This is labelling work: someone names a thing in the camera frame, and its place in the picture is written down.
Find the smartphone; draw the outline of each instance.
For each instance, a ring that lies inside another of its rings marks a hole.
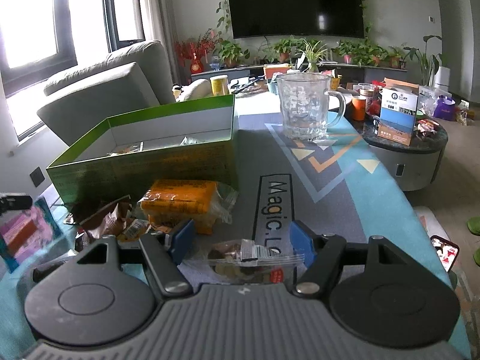
[[[438,254],[438,258],[443,264],[443,268],[445,268],[447,272],[450,272],[453,264],[455,264],[455,260],[457,260],[460,248],[452,241],[439,237],[438,235],[432,235],[430,240]]]

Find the orange paper cup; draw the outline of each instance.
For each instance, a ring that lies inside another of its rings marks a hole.
[[[367,105],[367,98],[365,96],[353,96],[353,120],[361,122],[365,119],[365,107]]]

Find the metal screw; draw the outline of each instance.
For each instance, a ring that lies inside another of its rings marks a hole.
[[[316,283],[306,281],[304,283],[297,284],[295,289],[299,294],[313,295],[320,291],[320,286]]]
[[[172,281],[165,286],[165,291],[171,294],[181,294],[188,290],[188,283],[184,281]]]

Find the black tabletop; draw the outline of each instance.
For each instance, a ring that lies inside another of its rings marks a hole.
[[[357,130],[362,138],[371,146],[379,147],[393,152],[408,154],[431,154],[445,149],[448,142],[448,134],[442,126],[437,127],[437,133],[433,137],[423,137],[414,133],[410,146],[381,138],[377,135],[376,128],[371,118],[366,117],[363,122],[357,122],[348,118],[351,125]]]

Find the glass mug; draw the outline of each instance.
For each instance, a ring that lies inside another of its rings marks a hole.
[[[347,101],[342,93],[330,91],[330,76],[320,73],[287,73],[277,77],[283,131],[289,138],[316,140],[326,135],[345,114]],[[338,98],[340,111],[328,123],[330,95]]]

